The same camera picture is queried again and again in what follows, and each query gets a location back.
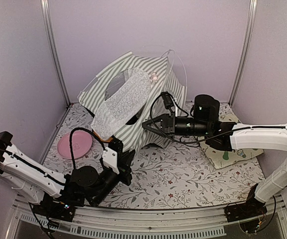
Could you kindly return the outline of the avocado print cushion mat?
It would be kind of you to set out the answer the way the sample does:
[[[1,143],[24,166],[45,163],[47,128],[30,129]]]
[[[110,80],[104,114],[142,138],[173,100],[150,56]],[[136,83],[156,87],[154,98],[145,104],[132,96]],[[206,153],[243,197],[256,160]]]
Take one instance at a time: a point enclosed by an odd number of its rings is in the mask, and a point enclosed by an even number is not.
[[[223,107],[220,109],[219,120],[222,122],[240,122],[232,109],[227,105],[223,105]],[[201,142],[200,146],[215,169],[222,169],[231,166],[237,162],[255,158],[264,153],[262,149],[239,149],[236,151],[219,151],[208,146],[205,142]]]

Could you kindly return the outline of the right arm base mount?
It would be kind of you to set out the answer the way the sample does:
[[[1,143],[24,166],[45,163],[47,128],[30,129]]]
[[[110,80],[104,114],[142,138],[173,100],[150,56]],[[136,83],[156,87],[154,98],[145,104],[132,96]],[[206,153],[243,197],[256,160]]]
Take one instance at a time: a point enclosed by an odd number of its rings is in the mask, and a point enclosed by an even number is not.
[[[263,219],[266,216],[266,203],[261,203],[255,199],[255,190],[258,184],[254,185],[243,203],[230,203],[224,208],[224,213],[228,222],[241,221],[256,217],[251,221],[246,221],[240,224],[240,228],[247,234],[257,233],[261,228]]]

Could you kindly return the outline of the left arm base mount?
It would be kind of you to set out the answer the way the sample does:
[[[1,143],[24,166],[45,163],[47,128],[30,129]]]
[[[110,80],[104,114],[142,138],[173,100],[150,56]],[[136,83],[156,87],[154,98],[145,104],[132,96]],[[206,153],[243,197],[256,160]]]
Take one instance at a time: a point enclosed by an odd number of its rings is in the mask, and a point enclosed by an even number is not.
[[[33,204],[32,208],[34,213],[45,216],[47,219],[57,219],[66,222],[72,222],[76,212],[74,206],[64,204],[47,196],[43,198],[40,204]]]

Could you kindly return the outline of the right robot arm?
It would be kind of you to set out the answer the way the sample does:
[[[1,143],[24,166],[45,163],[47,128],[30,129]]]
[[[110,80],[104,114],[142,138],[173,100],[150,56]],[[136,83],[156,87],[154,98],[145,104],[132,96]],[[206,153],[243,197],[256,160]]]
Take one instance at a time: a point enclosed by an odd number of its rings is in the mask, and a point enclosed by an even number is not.
[[[250,125],[219,121],[220,103],[209,95],[197,95],[192,117],[179,117],[173,111],[176,105],[168,92],[162,92],[168,114],[150,116],[142,127],[174,141],[175,136],[200,136],[202,142],[219,151],[244,149],[277,150],[287,152],[287,123]],[[241,207],[245,217],[252,217],[272,196],[287,187],[287,158],[271,176],[252,187],[246,203]]]

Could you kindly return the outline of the striped fabric pet tent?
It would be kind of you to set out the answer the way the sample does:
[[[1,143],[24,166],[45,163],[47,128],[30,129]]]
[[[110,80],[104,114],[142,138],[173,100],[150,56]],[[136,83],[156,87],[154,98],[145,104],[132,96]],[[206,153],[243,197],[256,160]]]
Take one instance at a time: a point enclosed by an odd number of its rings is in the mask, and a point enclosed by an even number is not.
[[[98,95],[92,91],[93,99],[81,105],[93,116],[92,130],[103,139],[114,136],[121,140],[124,151],[139,151],[149,144],[166,148],[169,139],[142,127],[150,116],[165,113],[159,97],[162,92],[169,92],[180,107],[185,105],[182,86],[175,91],[170,82],[158,81],[155,72],[148,75],[140,68],[130,68],[113,77]]]

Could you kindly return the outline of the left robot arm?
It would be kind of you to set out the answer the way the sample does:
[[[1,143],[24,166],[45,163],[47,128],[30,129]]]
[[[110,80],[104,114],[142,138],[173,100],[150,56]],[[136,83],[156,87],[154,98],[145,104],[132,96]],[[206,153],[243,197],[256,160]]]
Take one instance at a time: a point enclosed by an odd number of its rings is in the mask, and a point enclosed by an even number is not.
[[[71,173],[63,174],[23,154],[11,143],[12,137],[7,131],[0,132],[0,177],[20,191],[28,202],[38,205],[47,216],[54,216],[58,205],[46,196],[77,207],[85,202],[98,206],[118,183],[131,184],[135,150],[123,151],[123,143],[117,138],[108,145],[101,145],[102,172],[89,165],[76,167],[75,158],[72,158]]]

